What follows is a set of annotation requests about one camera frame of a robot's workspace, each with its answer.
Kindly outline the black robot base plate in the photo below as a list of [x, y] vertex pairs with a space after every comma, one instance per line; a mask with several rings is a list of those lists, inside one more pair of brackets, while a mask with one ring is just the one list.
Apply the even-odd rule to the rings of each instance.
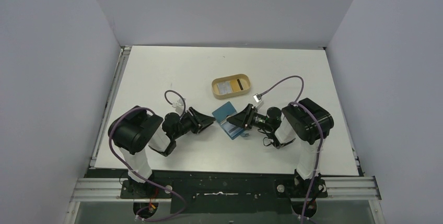
[[296, 174], [221, 173], [155, 171], [149, 180], [135, 182], [127, 171], [93, 169], [86, 178], [117, 178], [123, 199], [134, 199], [134, 214], [153, 218], [160, 211], [160, 200], [169, 202], [170, 213], [181, 214], [253, 214], [273, 211], [306, 216], [317, 210], [318, 198], [327, 198], [324, 179], [318, 176], [313, 185]]

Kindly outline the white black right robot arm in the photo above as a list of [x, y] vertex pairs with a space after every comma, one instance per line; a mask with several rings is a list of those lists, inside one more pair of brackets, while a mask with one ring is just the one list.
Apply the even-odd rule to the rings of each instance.
[[326, 197], [327, 187], [319, 168], [322, 146], [334, 127], [332, 115], [309, 98], [278, 108], [270, 107], [265, 114], [248, 104], [241, 112], [227, 117], [227, 122], [241, 129], [258, 131], [277, 149], [299, 143], [299, 158], [294, 181], [285, 188], [300, 196]]

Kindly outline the beige oval plastic tray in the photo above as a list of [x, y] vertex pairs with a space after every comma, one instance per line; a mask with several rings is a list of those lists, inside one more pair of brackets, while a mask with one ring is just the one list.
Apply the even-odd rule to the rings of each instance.
[[211, 87], [213, 96], [223, 100], [248, 94], [252, 85], [247, 75], [236, 74], [214, 79]]

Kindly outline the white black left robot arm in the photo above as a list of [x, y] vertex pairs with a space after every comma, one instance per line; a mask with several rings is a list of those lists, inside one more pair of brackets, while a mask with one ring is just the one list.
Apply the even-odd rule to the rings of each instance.
[[110, 146], [122, 153], [120, 160], [128, 169], [125, 188], [141, 197], [155, 192], [154, 173], [147, 159], [146, 148], [169, 156], [177, 139], [191, 132], [199, 134], [215, 122], [215, 118], [193, 107], [182, 114], [170, 112], [161, 117], [147, 108], [135, 106], [112, 122], [108, 129]]

